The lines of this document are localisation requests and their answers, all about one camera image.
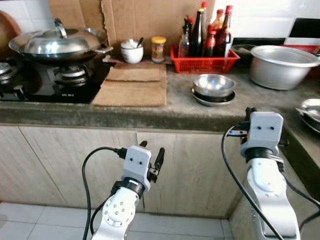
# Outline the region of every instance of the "kitchen towel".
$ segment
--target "kitchen towel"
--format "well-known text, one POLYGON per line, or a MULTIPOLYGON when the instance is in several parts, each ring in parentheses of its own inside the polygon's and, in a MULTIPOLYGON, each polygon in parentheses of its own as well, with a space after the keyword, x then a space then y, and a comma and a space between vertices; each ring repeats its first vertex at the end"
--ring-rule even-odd
POLYGON ((109 74, 101 84, 92 104, 95 106, 153 107, 167 103, 167 70, 166 65, 131 65, 117 64, 114 69, 136 74, 131 80, 109 80, 109 74), (143 80, 139 81, 139 72, 143 80))

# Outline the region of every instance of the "lid handle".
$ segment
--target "lid handle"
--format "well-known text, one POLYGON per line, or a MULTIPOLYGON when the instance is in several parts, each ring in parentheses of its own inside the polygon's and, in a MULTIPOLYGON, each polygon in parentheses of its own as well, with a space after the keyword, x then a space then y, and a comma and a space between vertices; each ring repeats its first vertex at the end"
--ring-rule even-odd
POLYGON ((60 33, 60 37, 63 39, 66 39, 67 33, 66 33, 66 30, 65 30, 65 28, 59 18, 56 18, 54 20, 54 25, 55 25, 55 28, 58 29, 58 32, 60 33))

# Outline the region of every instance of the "concrete countertop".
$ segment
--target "concrete countertop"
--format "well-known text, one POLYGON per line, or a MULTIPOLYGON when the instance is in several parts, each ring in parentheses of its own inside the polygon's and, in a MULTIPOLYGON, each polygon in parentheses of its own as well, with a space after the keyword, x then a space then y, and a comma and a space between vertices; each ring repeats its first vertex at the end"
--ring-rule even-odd
POLYGON ((295 107, 303 100, 319 97, 318 79, 307 77, 294 90, 277 91, 256 85, 250 81, 248 72, 248 68, 234 67, 227 74, 237 83, 235 99, 231 104, 220 107, 207 107, 196 102, 191 94, 192 80, 196 75, 176 74, 174 67, 168 65, 166 106, 96 107, 90 104, 3 101, 0 102, 0 123, 222 132, 244 118, 246 107, 257 107, 260 111, 275 111, 284 117, 284 135, 292 142, 288 148, 283 149, 286 155, 291 156, 286 157, 297 173, 302 172, 299 176, 303 176, 304 179, 301 180, 305 185, 310 185, 308 190, 311 194, 320 199, 320 135, 308 129, 295 111, 295 107), (296 159, 297 154, 302 152, 304 154, 296 159), (306 174, 306 168, 313 173, 313 177, 306 174))

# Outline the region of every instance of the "backsplash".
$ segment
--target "backsplash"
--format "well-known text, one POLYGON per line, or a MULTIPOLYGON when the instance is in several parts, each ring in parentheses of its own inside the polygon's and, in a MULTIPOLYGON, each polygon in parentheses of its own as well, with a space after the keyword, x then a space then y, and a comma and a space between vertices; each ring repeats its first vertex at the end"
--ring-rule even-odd
POLYGON ((23 33, 54 27, 48 0, 1 0, 0 10, 11 15, 23 33))
MULTIPOLYGON (((289 37, 297 18, 320 19, 319 0, 215 0, 213 16, 226 5, 233 5, 234 38, 285 38, 285 44, 320 45, 317 37, 289 37)), ((10 14, 22 32, 54 27, 48 0, 1 0, 0 10, 10 14)))

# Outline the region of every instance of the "small glass jar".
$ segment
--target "small glass jar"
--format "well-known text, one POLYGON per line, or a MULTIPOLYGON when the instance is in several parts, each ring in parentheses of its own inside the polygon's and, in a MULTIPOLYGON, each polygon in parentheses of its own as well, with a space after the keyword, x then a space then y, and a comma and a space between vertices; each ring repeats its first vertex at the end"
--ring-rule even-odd
POLYGON ((151 38, 152 55, 151 59, 155 63, 162 63, 165 60, 165 43, 167 39, 163 36, 154 36, 151 38))

